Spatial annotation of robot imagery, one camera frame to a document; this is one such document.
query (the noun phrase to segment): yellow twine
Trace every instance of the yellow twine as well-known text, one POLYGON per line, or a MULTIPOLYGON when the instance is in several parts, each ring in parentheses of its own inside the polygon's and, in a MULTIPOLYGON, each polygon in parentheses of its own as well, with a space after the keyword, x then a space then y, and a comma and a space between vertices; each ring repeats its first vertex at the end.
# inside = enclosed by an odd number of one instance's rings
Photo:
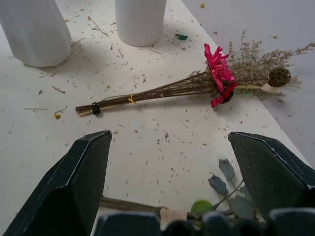
POLYGON ((133 104, 137 104, 133 99, 132 99, 132 94, 130 95, 130 98, 128 98, 129 102, 132 102, 133 104))

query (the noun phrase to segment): white table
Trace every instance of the white table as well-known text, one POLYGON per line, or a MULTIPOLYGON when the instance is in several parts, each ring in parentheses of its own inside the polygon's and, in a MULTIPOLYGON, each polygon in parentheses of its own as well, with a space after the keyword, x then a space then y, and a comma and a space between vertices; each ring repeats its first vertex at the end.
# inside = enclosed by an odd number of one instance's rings
POLYGON ((0 32, 0 234, 72 143, 99 130, 118 131, 109 153, 104 195, 156 206, 190 209, 196 199, 216 203, 219 196, 207 179, 209 172, 223 177, 219 158, 233 161, 235 183, 241 181, 229 131, 276 138, 306 162, 261 102, 246 96, 236 96, 214 111, 209 96, 197 96, 130 104, 99 118, 80 118, 75 106, 155 88, 204 70, 203 44, 216 48, 181 0, 168 1, 163 36, 153 48, 132 47, 118 39, 114 1, 90 2, 57 1, 64 18, 71 20, 67 25, 73 42, 85 39, 55 68, 32 68, 8 59, 12 53, 0 32), (92 30, 95 25, 88 16, 109 37, 92 30), (188 35, 192 42, 174 39, 176 33, 188 35), (33 107, 50 110, 23 110, 33 107), (56 120, 53 114, 61 109, 66 111, 56 120))

